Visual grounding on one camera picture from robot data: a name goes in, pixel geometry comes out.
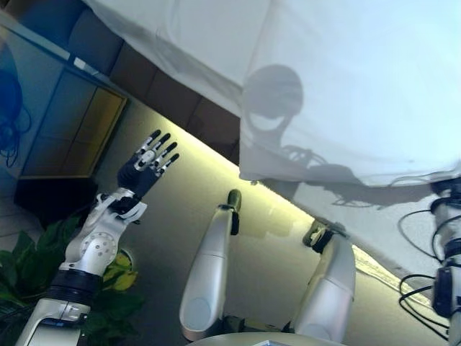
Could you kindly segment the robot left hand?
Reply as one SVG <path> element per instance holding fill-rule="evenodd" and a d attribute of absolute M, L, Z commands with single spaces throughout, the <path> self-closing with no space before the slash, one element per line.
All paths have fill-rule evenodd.
<path fill-rule="evenodd" d="M 161 134 L 159 129 L 150 134 L 119 169 L 118 187 L 142 199 L 179 158 L 179 153 L 171 154 L 178 143 L 170 141 L 170 137 L 170 133 Z"/>

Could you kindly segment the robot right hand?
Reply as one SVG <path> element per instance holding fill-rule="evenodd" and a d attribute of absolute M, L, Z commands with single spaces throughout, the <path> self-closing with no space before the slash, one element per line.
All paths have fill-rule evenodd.
<path fill-rule="evenodd" d="M 442 198 L 459 198 L 461 190 L 460 178 L 447 179 L 439 182 L 431 183 L 433 193 Z"/>

